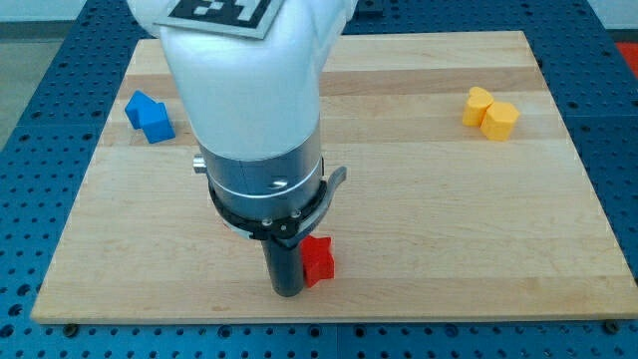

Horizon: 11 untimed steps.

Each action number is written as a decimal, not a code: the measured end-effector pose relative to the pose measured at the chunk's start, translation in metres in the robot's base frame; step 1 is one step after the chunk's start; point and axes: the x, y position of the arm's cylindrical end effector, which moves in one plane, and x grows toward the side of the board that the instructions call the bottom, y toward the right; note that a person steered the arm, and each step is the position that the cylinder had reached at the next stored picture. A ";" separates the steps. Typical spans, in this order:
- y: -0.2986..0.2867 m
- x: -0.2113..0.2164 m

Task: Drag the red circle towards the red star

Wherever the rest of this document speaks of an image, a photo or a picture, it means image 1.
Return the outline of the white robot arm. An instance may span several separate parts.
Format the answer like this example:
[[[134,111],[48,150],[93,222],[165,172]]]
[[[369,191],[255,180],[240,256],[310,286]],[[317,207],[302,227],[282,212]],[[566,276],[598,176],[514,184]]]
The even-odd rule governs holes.
[[[319,82],[355,0],[130,0],[158,37],[212,201],[242,236],[291,245],[345,178],[323,174]]]

